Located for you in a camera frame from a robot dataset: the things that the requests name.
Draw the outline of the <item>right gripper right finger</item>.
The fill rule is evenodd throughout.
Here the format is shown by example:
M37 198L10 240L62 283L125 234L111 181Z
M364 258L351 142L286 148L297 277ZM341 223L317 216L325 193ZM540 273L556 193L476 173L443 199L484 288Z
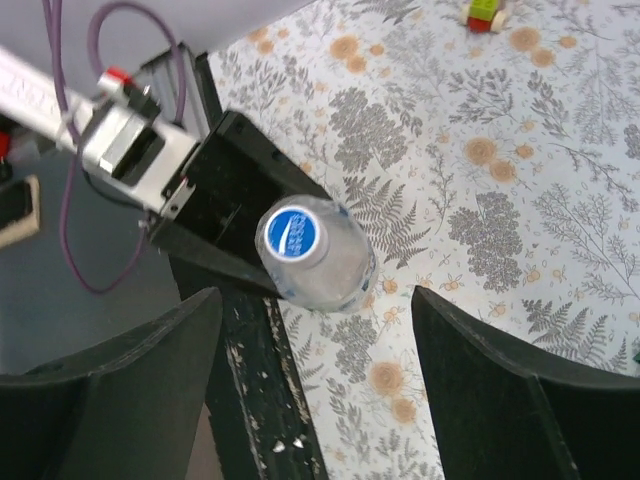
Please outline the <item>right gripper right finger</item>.
M411 312L446 478L638 478L638 379L548 353L427 288Z

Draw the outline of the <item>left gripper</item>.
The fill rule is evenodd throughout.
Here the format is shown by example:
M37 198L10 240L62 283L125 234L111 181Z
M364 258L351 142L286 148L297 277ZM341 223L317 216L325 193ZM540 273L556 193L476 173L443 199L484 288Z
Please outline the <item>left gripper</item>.
M178 176L191 189L174 224L149 231L150 243L216 278L261 297L280 298L261 268L223 250L252 250L259 220L279 199L331 195L251 121L225 112Z

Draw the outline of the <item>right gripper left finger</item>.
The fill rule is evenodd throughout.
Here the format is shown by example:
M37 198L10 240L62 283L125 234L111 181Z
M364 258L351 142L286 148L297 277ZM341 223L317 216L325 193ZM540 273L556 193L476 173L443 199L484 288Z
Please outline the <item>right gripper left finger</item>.
M84 351L2 375L2 478L185 478L221 322L208 288Z

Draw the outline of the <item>white blue bottle cap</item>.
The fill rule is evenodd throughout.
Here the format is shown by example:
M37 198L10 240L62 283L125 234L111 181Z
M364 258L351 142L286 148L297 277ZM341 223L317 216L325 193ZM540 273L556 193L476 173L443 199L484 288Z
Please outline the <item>white blue bottle cap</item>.
M299 205L275 210L259 239L266 252L284 264L311 267L329 251L326 228L315 213Z

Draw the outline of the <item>clear bottle silver label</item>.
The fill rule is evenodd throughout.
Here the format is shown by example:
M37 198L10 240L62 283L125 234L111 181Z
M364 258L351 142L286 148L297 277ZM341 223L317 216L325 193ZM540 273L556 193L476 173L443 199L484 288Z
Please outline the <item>clear bottle silver label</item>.
M308 310L355 313L378 276L374 248L339 202L293 195L259 220L255 247L284 300Z

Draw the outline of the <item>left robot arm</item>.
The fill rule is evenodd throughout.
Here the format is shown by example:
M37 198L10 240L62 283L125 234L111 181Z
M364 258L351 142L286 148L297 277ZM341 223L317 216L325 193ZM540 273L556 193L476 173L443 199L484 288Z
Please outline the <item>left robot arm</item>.
M200 139L161 116L146 117L149 96L128 99L114 78L110 95L92 101L74 91L69 105L80 131L67 133L47 74L1 52L1 111L72 152L83 169L137 202L150 215L147 238L164 252L210 271L235 287L277 296L254 245L261 217L292 195L328 193L244 114L220 108L207 81L210 125Z

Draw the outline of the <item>black base beam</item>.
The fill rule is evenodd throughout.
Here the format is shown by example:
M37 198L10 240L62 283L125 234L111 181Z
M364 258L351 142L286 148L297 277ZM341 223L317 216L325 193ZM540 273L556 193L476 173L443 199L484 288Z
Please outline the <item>black base beam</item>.
M180 45L144 64L140 74L151 82L163 107L173 96L184 94L195 116L195 135L201 139L208 135L203 92L205 83L214 80L205 55L194 55ZM223 476L326 478L278 298L242 291L204 268L168 255L182 297L207 287L221 293L222 325L205 403Z

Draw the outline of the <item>floral table cloth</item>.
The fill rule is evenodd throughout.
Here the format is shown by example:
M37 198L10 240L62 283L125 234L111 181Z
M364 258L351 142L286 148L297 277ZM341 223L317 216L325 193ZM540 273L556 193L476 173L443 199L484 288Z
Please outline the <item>floral table cloth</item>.
M637 375L639 5L318 1L214 53L223 102L366 229L356 315L281 311L333 479L439 479L412 333L429 288L566 358Z

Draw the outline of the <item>multicolour toy brick stack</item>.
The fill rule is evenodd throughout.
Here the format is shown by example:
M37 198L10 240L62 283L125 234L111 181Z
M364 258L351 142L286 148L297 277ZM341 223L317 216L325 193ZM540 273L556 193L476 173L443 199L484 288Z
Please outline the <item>multicolour toy brick stack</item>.
M459 23L472 33L499 33L509 17L503 0L472 0L462 6Z

